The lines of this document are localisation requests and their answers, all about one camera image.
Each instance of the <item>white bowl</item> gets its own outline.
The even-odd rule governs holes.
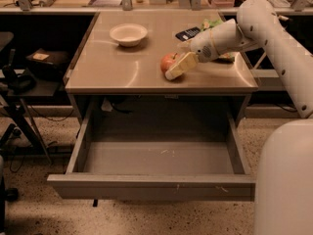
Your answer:
[[[147,34],[146,28],[134,23],[120,24],[110,30],[110,37],[124,47],[138,45]]]

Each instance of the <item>robotic arm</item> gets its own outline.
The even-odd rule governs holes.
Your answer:
[[[227,52],[263,48],[300,116],[313,115],[313,55],[282,28],[268,1],[246,0],[237,12],[237,23],[229,20],[199,33],[189,48],[166,72],[167,79]]]

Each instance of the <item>chair wheel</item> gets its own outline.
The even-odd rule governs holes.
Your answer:
[[[13,202],[19,197],[19,190],[17,188],[9,188],[6,190],[6,201]]]

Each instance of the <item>red apple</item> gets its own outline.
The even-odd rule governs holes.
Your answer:
[[[178,60],[180,54],[178,53],[168,53],[164,57],[162,57],[160,61],[160,70],[163,73],[166,73],[167,70],[175,64],[175,62]]]

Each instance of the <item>concrete floor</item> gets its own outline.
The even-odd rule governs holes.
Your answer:
[[[253,175],[266,138],[289,118],[245,118],[239,127]],[[0,135],[9,120],[0,117]],[[78,122],[74,117],[54,122],[37,118],[45,143],[74,143]],[[63,173],[68,158],[14,158],[5,161],[6,187],[17,187],[20,197],[7,203],[7,235],[52,234],[198,234],[252,235],[253,203],[242,202],[121,202],[63,200],[46,182],[50,173]]]

